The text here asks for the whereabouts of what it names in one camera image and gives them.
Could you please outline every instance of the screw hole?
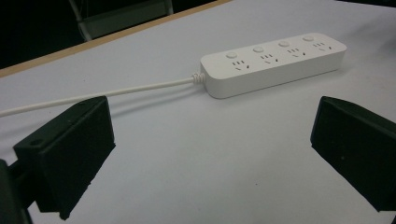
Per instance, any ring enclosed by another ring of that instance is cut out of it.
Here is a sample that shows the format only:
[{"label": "screw hole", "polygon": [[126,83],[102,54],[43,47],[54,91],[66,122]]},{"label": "screw hole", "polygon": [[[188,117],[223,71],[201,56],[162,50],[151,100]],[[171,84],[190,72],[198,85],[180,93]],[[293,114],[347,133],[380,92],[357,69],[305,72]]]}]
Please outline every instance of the screw hole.
[{"label": "screw hole", "polygon": [[36,139],[35,141],[30,142],[30,146],[38,146],[43,142],[44,142],[43,139]]}]

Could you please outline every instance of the power cord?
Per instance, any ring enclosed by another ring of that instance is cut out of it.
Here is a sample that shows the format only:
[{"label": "power cord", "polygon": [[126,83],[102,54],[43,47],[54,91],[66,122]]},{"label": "power cord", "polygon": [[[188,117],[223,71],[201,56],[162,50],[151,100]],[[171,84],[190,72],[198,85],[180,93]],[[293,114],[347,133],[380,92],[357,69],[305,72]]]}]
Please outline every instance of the power cord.
[{"label": "power cord", "polygon": [[5,117],[5,116],[10,116],[10,115],[16,115],[16,114],[20,114],[20,113],[24,113],[24,112],[28,112],[28,111],[32,111],[32,110],[53,107],[53,106],[57,106],[57,105],[73,104],[73,103],[77,103],[79,101],[87,100],[87,99],[97,97],[97,96],[110,97],[110,96],[123,95],[123,94],[138,92],[138,91],[151,91],[151,90],[162,89],[162,88],[167,88],[167,87],[174,87],[174,86],[179,86],[179,85],[184,85],[184,84],[189,84],[189,83],[201,84],[204,82],[205,82],[205,75],[195,73],[194,75],[192,75],[192,77],[177,80],[177,81],[163,82],[163,83],[159,83],[159,84],[140,86],[140,87],[132,87],[132,88],[116,90],[116,91],[98,92],[98,93],[89,94],[89,95],[82,95],[82,96],[71,97],[71,98],[66,98],[66,99],[61,99],[61,100],[56,100],[56,101],[50,101],[50,102],[45,102],[45,103],[40,103],[40,104],[35,104],[35,105],[26,105],[26,106],[13,108],[13,109],[3,110],[3,111],[0,111],[0,118]]}]

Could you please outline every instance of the white table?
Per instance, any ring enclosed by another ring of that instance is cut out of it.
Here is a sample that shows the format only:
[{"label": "white table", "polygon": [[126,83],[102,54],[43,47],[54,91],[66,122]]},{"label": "white table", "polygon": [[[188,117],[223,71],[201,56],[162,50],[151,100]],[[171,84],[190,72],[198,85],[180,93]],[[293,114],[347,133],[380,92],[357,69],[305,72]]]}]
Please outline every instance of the white table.
[{"label": "white table", "polygon": [[[109,98],[116,148],[63,222],[390,224],[311,147],[321,96],[396,121],[396,9],[333,0],[234,0],[0,78],[0,109],[199,71],[202,56],[317,32],[346,44],[341,69],[235,96],[180,86]],[[0,118],[0,158],[70,105]]]}]

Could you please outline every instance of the power strip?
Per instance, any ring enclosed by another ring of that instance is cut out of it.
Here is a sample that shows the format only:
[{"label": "power strip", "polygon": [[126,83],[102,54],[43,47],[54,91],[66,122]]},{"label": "power strip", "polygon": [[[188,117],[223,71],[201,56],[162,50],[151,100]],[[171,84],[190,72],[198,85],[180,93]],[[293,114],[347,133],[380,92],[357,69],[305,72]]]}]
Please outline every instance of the power strip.
[{"label": "power strip", "polygon": [[336,70],[346,50],[326,35],[298,35],[206,55],[201,72],[207,92],[222,99]]}]

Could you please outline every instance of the dark floor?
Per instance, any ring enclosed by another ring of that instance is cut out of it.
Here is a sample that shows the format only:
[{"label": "dark floor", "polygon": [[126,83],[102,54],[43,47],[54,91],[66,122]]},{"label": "dark floor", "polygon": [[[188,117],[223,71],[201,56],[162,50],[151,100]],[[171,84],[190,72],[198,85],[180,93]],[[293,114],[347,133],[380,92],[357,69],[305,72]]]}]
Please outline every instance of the dark floor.
[{"label": "dark floor", "polygon": [[[91,0],[90,15],[144,0]],[[173,0],[179,12],[213,0]],[[81,6],[84,0],[76,0]],[[84,42],[68,0],[3,0],[0,8],[0,68]]]},{"label": "dark floor", "polygon": [[369,4],[382,7],[396,7],[396,1],[394,0],[338,0],[343,2]]}]

